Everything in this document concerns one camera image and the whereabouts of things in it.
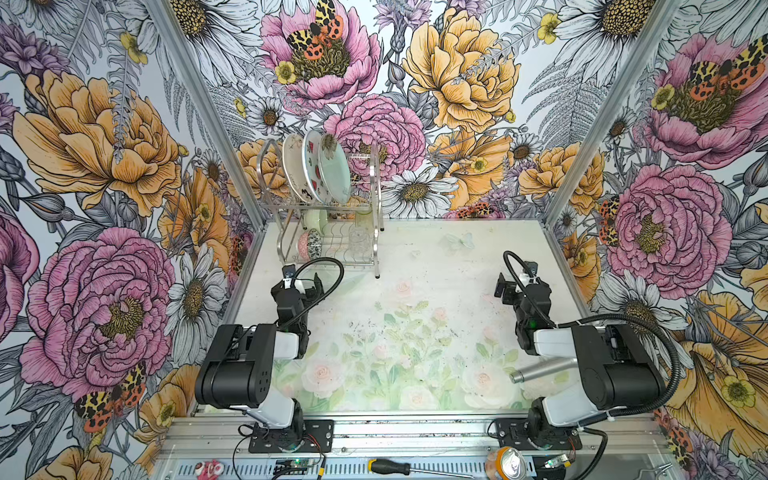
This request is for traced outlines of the steel two-tier dish rack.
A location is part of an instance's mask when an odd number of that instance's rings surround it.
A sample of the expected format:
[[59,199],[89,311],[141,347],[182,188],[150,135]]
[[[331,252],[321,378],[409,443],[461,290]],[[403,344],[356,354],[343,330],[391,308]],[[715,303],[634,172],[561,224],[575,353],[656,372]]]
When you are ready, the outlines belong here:
[[374,143],[351,155],[363,163],[358,178],[346,169],[341,145],[328,135],[310,131],[264,142],[256,161],[259,202],[277,224],[282,264],[330,256],[381,277],[382,154]]

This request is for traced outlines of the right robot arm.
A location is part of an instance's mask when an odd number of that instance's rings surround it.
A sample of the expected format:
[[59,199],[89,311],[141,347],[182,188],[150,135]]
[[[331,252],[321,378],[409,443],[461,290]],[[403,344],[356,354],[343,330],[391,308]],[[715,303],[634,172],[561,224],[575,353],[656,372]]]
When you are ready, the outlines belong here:
[[565,447],[578,428],[653,410],[670,395],[670,384],[642,345],[637,334],[658,329],[640,318],[595,315],[556,324],[548,318],[551,289],[532,278],[500,276],[494,295],[513,307],[519,347],[537,363],[513,374],[525,384],[562,371],[575,370],[573,385],[532,401],[527,417],[498,427],[515,444]]

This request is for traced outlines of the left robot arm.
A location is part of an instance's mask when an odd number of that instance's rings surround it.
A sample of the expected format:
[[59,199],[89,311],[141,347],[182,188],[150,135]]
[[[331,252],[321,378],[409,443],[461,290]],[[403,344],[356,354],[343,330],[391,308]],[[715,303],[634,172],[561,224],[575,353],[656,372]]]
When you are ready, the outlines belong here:
[[304,309],[323,293],[318,276],[278,282],[271,289],[278,322],[219,327],[202,362],[196,402],[252,419],[258,452],[296,451],[308,437],[300,403],[274,387],[272,376],[276,361],[305,356],[310,332]]

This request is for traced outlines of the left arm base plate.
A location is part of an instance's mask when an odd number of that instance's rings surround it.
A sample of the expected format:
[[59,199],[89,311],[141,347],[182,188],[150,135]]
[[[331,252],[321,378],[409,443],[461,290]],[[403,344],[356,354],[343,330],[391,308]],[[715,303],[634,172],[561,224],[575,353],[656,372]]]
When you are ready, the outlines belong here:
[[304,420],[284,429],[256,428],[250,437],[251,454],[330,453],[333,445],[335,422],[332,420]]

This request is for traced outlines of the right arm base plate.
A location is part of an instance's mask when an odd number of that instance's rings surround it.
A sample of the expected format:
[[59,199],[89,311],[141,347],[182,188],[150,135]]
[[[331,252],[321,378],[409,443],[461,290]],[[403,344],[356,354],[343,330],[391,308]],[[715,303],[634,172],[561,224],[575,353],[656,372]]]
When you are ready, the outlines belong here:
[[581,450],[578,432],[572,428],[536,426],[521,417],[497,418],[487,433],[500,446],[517,450]]

